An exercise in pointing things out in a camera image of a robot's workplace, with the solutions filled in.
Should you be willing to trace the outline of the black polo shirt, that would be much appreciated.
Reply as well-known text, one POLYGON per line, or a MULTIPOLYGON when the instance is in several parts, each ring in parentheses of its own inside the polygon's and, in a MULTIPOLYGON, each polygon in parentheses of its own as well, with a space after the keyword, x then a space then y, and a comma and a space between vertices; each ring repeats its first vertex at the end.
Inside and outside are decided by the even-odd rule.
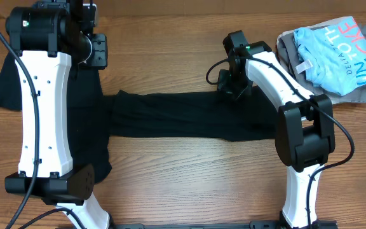
POLYGON ((205 137, 231 142, 273 139, 278 113, 259 87, 237 101, 222 92, 105 97, 109 133, 122 137, 205 137))

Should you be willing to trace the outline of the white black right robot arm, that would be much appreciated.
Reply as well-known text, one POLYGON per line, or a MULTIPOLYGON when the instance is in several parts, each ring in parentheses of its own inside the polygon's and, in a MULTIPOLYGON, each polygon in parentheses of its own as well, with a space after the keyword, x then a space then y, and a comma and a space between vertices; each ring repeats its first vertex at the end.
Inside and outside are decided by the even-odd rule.
POLYGON ((242 31, 223 42, 229 62, 221 70, 217 89, 234 100, 251 93, 255 83, 278 112, 276 152, 287 167, 286 199, 278 221, 254 221, 252 228, 337 228, 321 221, 315 204, 320 169, 335 149, 334 124, 326 118, 332 104, 326 95, 314 95, 282 68, 263 41, 248 43, 242 31))

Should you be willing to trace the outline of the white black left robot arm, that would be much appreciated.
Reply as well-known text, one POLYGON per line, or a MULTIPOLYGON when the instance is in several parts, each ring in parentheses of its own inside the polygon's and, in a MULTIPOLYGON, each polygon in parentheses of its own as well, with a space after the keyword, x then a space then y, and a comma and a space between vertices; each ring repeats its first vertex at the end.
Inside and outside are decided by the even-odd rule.
POLYGON ((14 8, 6 21, 22 95, 22 153, 4 180, 8 193, 38 198, 63 211, 76 228, 110 228, 93 194, 90 164, 75 165, 67 135, 67 83, 72 67, 107 67, 106 37, 95 34, 97 6, 38 1, 14 8))

